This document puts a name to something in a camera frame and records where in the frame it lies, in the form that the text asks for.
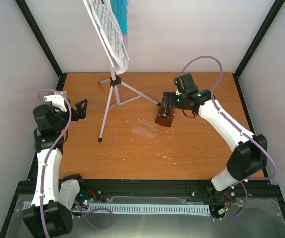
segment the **sheet music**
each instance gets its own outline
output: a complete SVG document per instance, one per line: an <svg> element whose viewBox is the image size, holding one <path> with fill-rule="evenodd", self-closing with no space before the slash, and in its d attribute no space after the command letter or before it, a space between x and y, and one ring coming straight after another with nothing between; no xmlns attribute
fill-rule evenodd
<svg viewBox="0 0 285 238"><path fill-rule="evenodd" d="M123 35L121 34L121 29L119 27L117 19L113 14L110 0L104 0L106 11L104 11L104 6L101 0L90 0L89 3L93 17L100 29L100 33L111 56L114 58L118 66L120 68L123 68Z"/></svg>

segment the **blue cloth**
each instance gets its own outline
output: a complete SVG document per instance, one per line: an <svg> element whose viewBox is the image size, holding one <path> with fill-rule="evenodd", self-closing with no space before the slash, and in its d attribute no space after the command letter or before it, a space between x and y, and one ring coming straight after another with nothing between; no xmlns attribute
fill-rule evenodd
<svg viewBox="0 0 285 238"><path fill-rule="evenodd" d="M117 19L121 31L127 33L127 0L110 0L113 13Z"/></svg>

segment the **gray wall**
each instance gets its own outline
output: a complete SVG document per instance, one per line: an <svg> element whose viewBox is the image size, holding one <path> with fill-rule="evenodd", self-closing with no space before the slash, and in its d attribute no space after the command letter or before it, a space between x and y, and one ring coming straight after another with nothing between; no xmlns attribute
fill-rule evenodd
<svg viewBox="0 0 285 238"><path fill-rule="evenodd" d="M128 72L178 72L213 55L235 72L274 0L129 0ZM109 71L83 0L27 0L64 72ZM190 71L217 71L203 59Z"/></svg>
<svg viewBox="0 0 285 238"><path fill-rule="evenodd" d="M57 77L14 0L0 0L0 230L34 154L37 92Z"/></svg>
<svg viewBox="0 0 285 238"><path fill-rule="evenodd" d="M245 100L258 133L268 139L285 199L285 4L240 77Z"/></svg>

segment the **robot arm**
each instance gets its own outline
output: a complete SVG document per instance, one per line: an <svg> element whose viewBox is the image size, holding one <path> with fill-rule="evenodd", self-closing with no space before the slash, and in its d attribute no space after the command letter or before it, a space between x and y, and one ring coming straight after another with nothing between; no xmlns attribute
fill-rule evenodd
<svg viewBox="0 0 285 238"><path fill-rule="evenodd" d="M214 200L219 198L228 187L242 181L266 166L266 156L243 134L257 141L267 149L267 140L263 135L255 136L232 118L214 97L214 102L209 90L199 91L194 84L191 74L185 74L174 80L177 92L164 92L162 112L168 108L191 110L194 115L199 115L210 123L229 145L232 155L226 168L214 176L207 187L207 195Z"/></svg>
<svg viewBox="0 0 285 238"><path fill-rule="evenodd" d="M22 215L25 224L35 238L45 237L41 223L40 196L43 196L43 210L49 235L56 237L72 231L71 209L83 181L80 174L65 177L59 192L59 166L62 158L63 138L50 152L42 178L42 166L46 155L61 131L66 127L69 118L69 112L61 95L45 96L45 101L51 102L51 104L42 104L33 110L34 119L38 125L34 133L38 175L32 206L24 210ZM71 120L78 121L85 118L86 107L86 99L76 103L77 110L72 108ZM41 179L44 179L43 194L40 193Z"/></svg>

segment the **wooden table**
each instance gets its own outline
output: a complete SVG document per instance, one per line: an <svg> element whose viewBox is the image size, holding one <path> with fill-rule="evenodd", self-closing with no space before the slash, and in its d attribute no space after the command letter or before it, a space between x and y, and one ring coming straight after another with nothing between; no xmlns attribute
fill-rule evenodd
<svg viewBox="0 0 285 238"><path fill-rule="evenodd" d="M178 73L124 73L124 82L161 102L164 91L175 91ZM180 110L172 127L154 123L158 106L138 98L112 108L102 143L98 143L109 84L97 82L108 73L69 73L64 90L74 105L87 98L87 117L72 122L64 144L60 177L81 173L86 179L209 179L226 167L231 150L201 117L185 117ZM211 89L218 73L192 73L199 90ZM121 101L136 96L119 85ZM231 73L215 91L221 105L244 127L248 123ZM140 119L158 130L154 138L131 132ZM263 176L262 171L256 175Z"/></svg>

